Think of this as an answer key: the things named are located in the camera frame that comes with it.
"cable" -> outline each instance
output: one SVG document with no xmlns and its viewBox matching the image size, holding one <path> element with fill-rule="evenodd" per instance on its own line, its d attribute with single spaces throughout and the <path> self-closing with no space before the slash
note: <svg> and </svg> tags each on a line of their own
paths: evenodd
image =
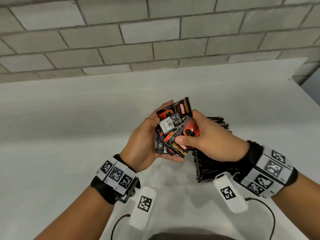
<svg viewBox="0 0 320 240">
<path fill-rule="evenodd" d="M 115 231 L 115 228 L 116 228 L 117 224 L 119 223 L 119 221 L 120 221 L 122 218 L 130 217 L 130 216 L 131 216 L 130 214 L 125 214 L 125 215 L 123 215 L 122 217 L 120 217 L 120 218 L 117 220 L 117 222 L 116 222 L 116 223 L 114 224 L 114 226 L 113 226 L 110 240 L 112 240 L 112 238 L 113 238 L 113 232 Z"/>
<path fill-rule="evenodd" d="M 272 217 L 273 217 L 273 227 L 272 227 L 272 231 L 271 231 L 270 238 L 269 238 L 269 240 L 271 240 L 271 238 L 272 238 L 272 236 L 273 236 L 273 233 L 274 233 L 274 231 L 275 231 L 275 227 L 276 227 L 276 217 L 275 217 L 273 211 L 272 211 L 272 210 L 270 209 L 270 207 L 269 207 L 265 202 L 263 202 L 262 200 L 258 200 L 258 199 L 256 199 L 256 198 L 251 198 L 251 197 L 245 198 L 245 201 L 249 201 L 249 200 L 256 200 L 256 201 L 264 204 L 264 205 L 269 209 L 269 211 L 271 212 Z"/>
</svg>

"barcode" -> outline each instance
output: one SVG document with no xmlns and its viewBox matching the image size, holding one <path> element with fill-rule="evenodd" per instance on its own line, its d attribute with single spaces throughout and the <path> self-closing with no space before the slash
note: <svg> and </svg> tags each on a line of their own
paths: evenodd
<svg viewBox="0 0 320 240">
<path fill-rule="evenodd" d="M 174 124 L 172 123 L 172 120 L 170 117 L 161 121 L 159 125 L 160 125 L 163 133 L 167 133 L 169 130 L 174 128 Z"/>
</svg>

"wall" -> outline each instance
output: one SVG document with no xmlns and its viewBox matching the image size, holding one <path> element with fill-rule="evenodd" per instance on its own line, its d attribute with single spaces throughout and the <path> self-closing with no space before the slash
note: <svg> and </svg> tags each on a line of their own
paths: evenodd
<svg viewBox="0 0 320 240">
<path fill-rule="evenodd" d="M 307 57 L 320 0 L 0 0 L 0 82 Z"/>
</svg>

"brand logo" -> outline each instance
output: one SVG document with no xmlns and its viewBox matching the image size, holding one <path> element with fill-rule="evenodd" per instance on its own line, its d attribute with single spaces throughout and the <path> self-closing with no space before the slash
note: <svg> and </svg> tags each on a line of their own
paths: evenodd
<svg viewBox="0 0 320 240">
<path fill-rule="evenodd" d="M 183 150 L 186 150 L 187 147 L 185 145 L 180 145 Z"/>
<path fill-rule="evenodd" d="M 184 111 L 183 104 L 179 104 L 181 113 L 184 115 L 186 112 Z"/>
</svg>

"white table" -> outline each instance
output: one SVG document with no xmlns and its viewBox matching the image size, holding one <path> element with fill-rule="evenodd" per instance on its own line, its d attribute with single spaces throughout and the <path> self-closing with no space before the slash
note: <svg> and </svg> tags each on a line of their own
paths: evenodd
<svg viewBox="0 0 320 240">
<path fill-rule="evenodd" d="M 320 109 L 289 80 L 304 59 L 247 62 L 0 85 L 0 238 L 32 239 L 90 184 L 106 157 L 164 101 L 190 97 L 206 116 L 222 116 L 233 133 L 290 157 L 320 182 Z M 162 159 L 140 173 L 157 190 L 148 228 L 123 219 L 114 239 L 147 239 L 170 231 L 211 231 L 236 239 L 267 239 L 270 213 L 250 202 L 233 214 L 212 183 L 198 184 L 191 155 Z M 251 194 L 240 189 L 245 196 Z M 273 239 L 306 239 L 271 200 Z M 134 201 L 117 203 L 101 239 Z"/>
</svg>

